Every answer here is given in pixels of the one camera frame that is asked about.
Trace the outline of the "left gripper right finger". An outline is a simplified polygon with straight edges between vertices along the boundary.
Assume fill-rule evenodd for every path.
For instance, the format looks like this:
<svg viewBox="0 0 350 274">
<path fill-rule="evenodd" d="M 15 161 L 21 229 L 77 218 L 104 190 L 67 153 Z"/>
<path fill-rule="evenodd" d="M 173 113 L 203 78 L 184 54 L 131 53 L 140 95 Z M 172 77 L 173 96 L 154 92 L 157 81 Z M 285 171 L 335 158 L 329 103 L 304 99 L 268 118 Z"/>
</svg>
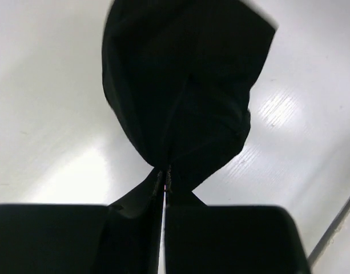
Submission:
<svg viewBox="0 0 350 274">
<path fill-rule="evenodd" d="M 308 273 L 291 215 L 276 205 L 208 206 L 166 172 L 166 273 Z"/>
</svg>

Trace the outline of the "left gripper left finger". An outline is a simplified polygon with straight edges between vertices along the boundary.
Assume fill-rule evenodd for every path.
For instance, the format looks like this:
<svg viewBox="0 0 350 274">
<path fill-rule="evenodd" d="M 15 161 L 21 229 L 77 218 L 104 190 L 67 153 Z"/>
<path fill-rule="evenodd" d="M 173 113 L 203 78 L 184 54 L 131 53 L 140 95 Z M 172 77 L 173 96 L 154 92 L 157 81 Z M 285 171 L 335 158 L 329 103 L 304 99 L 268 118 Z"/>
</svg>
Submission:
<svg viewBox="0 0 350 274">
<path fill-rule="evenodd" d="M 163 172 L 110 205 L 0 204 L 0 273 L 157 273 Z"/>
</svg>

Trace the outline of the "black skirt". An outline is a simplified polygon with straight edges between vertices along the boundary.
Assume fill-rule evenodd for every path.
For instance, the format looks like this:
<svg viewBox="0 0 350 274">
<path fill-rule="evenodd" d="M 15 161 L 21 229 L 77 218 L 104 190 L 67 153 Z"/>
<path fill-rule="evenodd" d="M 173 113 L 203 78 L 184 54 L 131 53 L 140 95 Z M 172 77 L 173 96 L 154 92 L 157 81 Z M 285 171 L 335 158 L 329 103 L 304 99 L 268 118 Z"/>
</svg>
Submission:
<svg viewBox="0 0 350 274">
<path fill-rule="evenodd" d="M 192 191 L 238 155 L 276 25 L 242 1 L 114 1 L 105 97 L 141 157 Z"/>
</svg>

